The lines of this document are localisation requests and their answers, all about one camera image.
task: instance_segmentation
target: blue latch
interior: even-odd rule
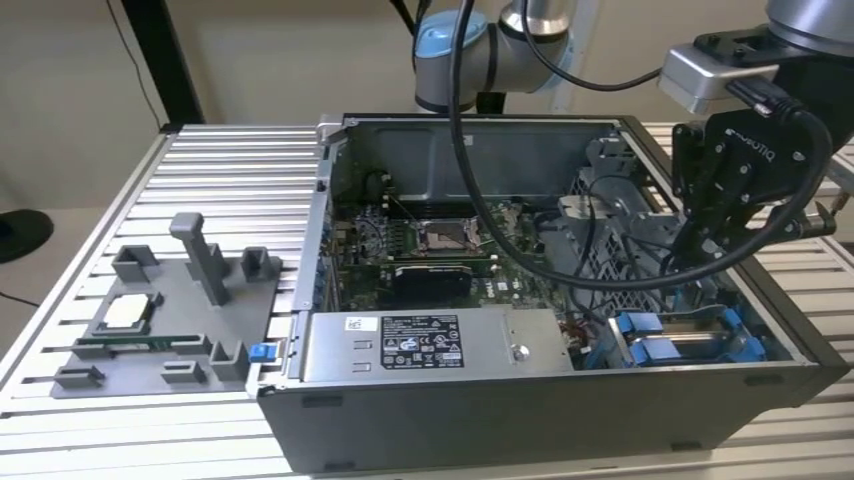
[[[664,331],[662,321],[655,313],[623,312],[616,317],[616,325],[622,333],[656,335]]]
[[[276,361],[279,346],[275,343],[256,343],[249,348],[251,363],[269,363]]]
[[[679,360],[682,355],[668,338],[644,338],[631,345],[631,356],[636,365],[655,365],[667,360]]]
[[[762,342],[758,338],[748,336],[743,339],[743,343],[740,344],[738,351],[726,353],[723,357],[735,363],[763,361],[764,347],[762,346]]]

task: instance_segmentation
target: metal slatted surface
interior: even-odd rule
[[[650,126],[667,147],[670,126]],[[53,400],[51,376],[64,364],[112,282],[111,256],[148,243],[179,257],[167,227],[177,211],[201,211],[204,231],[236,254],[265,245],[285,260],[268,335],[288,329],[296,261],[313,184],[313,128],[191,127],[152,149],[125,199],[111,208],[16,343],[0,392],[0,475],[27,478],[235,478],[289,474],[260,410],[237,393]],[[827,182],[831,195],[836,187]],[[826,240],[759,255],[842,355],[854,363],[854,260]],[[767,412],[712,452],[599,459],[371,478],[758,479],[851,478],[854,375],[798,409]]]

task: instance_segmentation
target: white wall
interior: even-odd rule
[[[478,8],[495,18],[504,3]],[[385,0],[168,5],[208,122],[413,111],[411,40]],[[104,1],[3,0],[0,45],[0,209],[108,204],[155,128]],[[548,95],[511,96],[507,111],[544,112],[548,103]]]
[[[108,18],[99,0],[0,2],[0,208],[107,204],[151,145]]]
[[[496,18],[506,3],[476,5]],[[436,1],[431,11],[458,4]],[[209,121],[415,111],[411,39],[387,0],[175,0],[169,10]],[[548,102],[515,95],[507,109],[544,112]]]

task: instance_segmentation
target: cable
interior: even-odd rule
[[[528,43],[528,47],[531,47],[531,52],[534,52],[534,56],[540,61],[540,63],[546,66],[551,73],[558,75],[563,80],[570,82],[571,84],[586,88],[587,90],[595,90],[596,92],[619,92],[620,90],[628,90],[630,88],[636,87],[638,85],[644,84],[655,77],[658,77],[662,73],[662,69],[658,68],[652,70],[650,73],[640,75],[634,80],[628,80],[627,82],[618,83],[615,85],[604,85],[600,83],[588,82],[587,80],[582,80],[576,76],[560,70],[560,67],[555,65],[551,60],[543,55],[539,47],[536,46],[536,40],[534,39],[534,35],[531,34],[531,26],[528,24],[528,0],[522,0],[522,33],[524,34],[524,40]]]
[[[24,305],[29,305],[31,307],[36,307],[36,308],[39,308],[39,307],[41,306],[41,305],[40,305],[40,304],[37,304],[36,302],[31,302],[29,300],[23,299],[23,298],[20,298],[20,297],[16,297],[15,295],[9,295],[8,293],[3,293],[3,292],[0,292],[0,297],[7,298],[7,299],[9,299],[9,300],[13,300],[13,301],[16,301],[16,302],[20,302],[20,303],[23,303]]]
[[[405,8],[405,3],[403,3],[403,0],[388,1],[397,11],[397,16],[400,17],[400,20],[403,20],[403,24],[405,25],[405,29],[409,31],[409,35],[415,35],[415,22],[412,21],[409,10]]]
[[[596,233],[596,210],[592,207],[592,202],[590,200],[591,198],[588,196],[587,197],[587,208],[588,208],[587,216],[590,218],[590,221],[587,222],[587,236],[584,238],[584,246],[582,248],[580,255],[578,257],[578,266],[575,267],[575,272],[572,272],[572,275],[575,276],[578,276],[582,273],[582,271],[584,270],[584,265],[590,260],[590,253],[592,251],[592,242],[594,242],[595,233]],[[606,321],[604,318],[596,315],[592,309],[586,307],[582,304],[582,302],[578,300],[578,297],[575,296],[575,288],[571,285],[568,287],[567,295],[570,297],[570,302],[572,302],[572,305],[575,306],[578,311],[582,312],[582,314],[586,315],[587,318],[590,318],[599,325],[604,325],[604,321]],[[592,292],[590,294],[590,301],[592,302]]]
[[[136,81],[139,82],[139,88],[143,91],[143,98],[145,99],[145,103],[148,104],[148,110],[151,110],[151,115],[155,117],[156,129],[160,130],[160,126],[163,125],[163,122],[160,121],[160,116],[157,115],[155,106],[151,103],[151,98],[148,98],[148,92],[145,91],[145,83],[143,82],[143,72],[139,69],[139,63],[136,62],[136,58],[133,58],[133,53],[131,52],[128,41],[124,38],[124,32],[121,32],[121,27],[119,26],[119,19],[116,18],[116,12],[112,9],[112,3],[109,3],[109,0],[104,0],[104,3],[107,4],[107,9],[109,10],[109,17],[112,18],[112,24],[116,27],[116,32],[119,32],[119,38],[121,39],[121,45],[124,45],[124,51],[127,52],[128,58],[133,63],[133,70],[136,71]]]
[[[480,221],[486,230],[495,239],[495,243],[499,245],[507,256],[534,275],[538,275],[560,284],[571,285],[576,288],[587,290],[600,291],[638,291],[659,289],[672,285],[682,285],[694,280],[715,274],[727,268],[735,266],[739,262],[747,259],[759,249],[767,245],[774,236],[786,228],[786,225],[791,221],[795,215],[800,213],[806,205],[810,203],[812,193],[818,190],[822,179],[824,177],[824,171],[830,163],[830,157],[832,153],[832,146],[830,140],[830,133],[827,127],[822,121],[804,110],[796,110],[787,112],[787,122],[796,124],[807,133],[811,141],[811,152],[807,155],[810,161],[810,168],[800,189],[795,192],[788,202],[783,205],[779,214],[774,216],[766,223],[764,227],[756,232],[756,234],[730,253],[720,255],[716,259],[711,260],[702,266],[684,270],[670,275],[664,275],[656,278],[644,278],[640,280],[596,280],[588,278],[580,278],[572,275],[564,275],[548,268],[543,268],[516,249],[512,243],[507,240],[507,236],[498,228],[495,220],[490,214],[490,209],[483,199],[480,187],[475,179],[471,162],[468,160],[468,151],[466,150],[466,144],[463,142],[463,122],[460,113],[460,73],[463,65],[463,31],[468,24],[471,17],[471,10],[474,7],[474,0],[460,1],[460,12],[456,17],[456,24],[454,28],[452,47],[451,47],[451,62],[448,72],[448,122],[451,141],[454,145],[454,153],[456,155],[456,163],[460,171],[460,176],[471,203],[475,208]]]
[[[432,0],[417,0],[417,7],[415,8],[415,26],[412,28],[412,70],[415,70],[415,51],[417,49],[417,34],[421,31],[421,23],[424,22],[424,15],[432,5]]]

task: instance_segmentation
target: blue drive bracket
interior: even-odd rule
[[[640,367],[682,359],[679,350],[668,338],[642,338],[632,343],[628,351],[635,365]]]
[[[616,317],[616,325],[623,335],[659,335],[664,331],[658,314],[647,312],[623,312]]]

